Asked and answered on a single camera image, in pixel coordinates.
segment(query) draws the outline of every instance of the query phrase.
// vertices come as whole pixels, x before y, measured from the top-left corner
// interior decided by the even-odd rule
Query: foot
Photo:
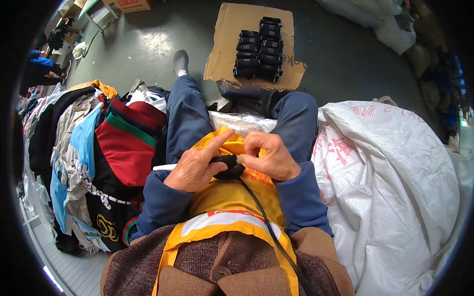
[[[189,75],[188,72],[189,57],[184,49],[178,49],[174,52],[173,68],[177,77]]]

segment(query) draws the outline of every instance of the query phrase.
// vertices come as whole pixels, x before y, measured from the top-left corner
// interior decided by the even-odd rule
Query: knee
[[[300,110],[307,110],[310,113],[318,111],[316,100],[305,92],[294,91],[285,96],[288,104]]]

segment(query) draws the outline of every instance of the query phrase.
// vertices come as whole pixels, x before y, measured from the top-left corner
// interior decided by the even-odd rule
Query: brown button
[[[217,278],[217,280],[220,280],[223,277],[232,275],[232,272],[230,272],[227,267],[218,265],[212,269],[212,274]]]

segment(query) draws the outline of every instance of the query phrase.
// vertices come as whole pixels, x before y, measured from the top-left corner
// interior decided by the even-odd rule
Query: blue sleeve
[[[143,196],[145,204],[143,212],[138,215],[137,232],[132,239],[150,234],[162,226],[186,221],[186,207],[193,193],[175,190],[163,184],[170,170],[154,170],[146,178]]]
[[[317,227],[334,237],[328,222],[328,206],[319,196],[314,165],[307,161],[299,164],[300,174],[291,180],[274,182],[285,215],[285,230],[289,236],[303,227]]]
[[[29,59],[29,60],[37,59],[40,54],[41,54],[41,51],[33,49],[33,50],[31,50],[28,59]]]

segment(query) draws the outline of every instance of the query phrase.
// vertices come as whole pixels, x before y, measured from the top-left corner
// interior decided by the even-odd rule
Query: blue pants
[[[177,163],[178,150],[188,150],[214,131],[204,98],[191,76],[179,77],[168,98],[166,163]],[[279,135],[297,163],[310,160],[318,120],[315,99],[303,92],[284,96],[270,114],[277,120],[272,134]]]

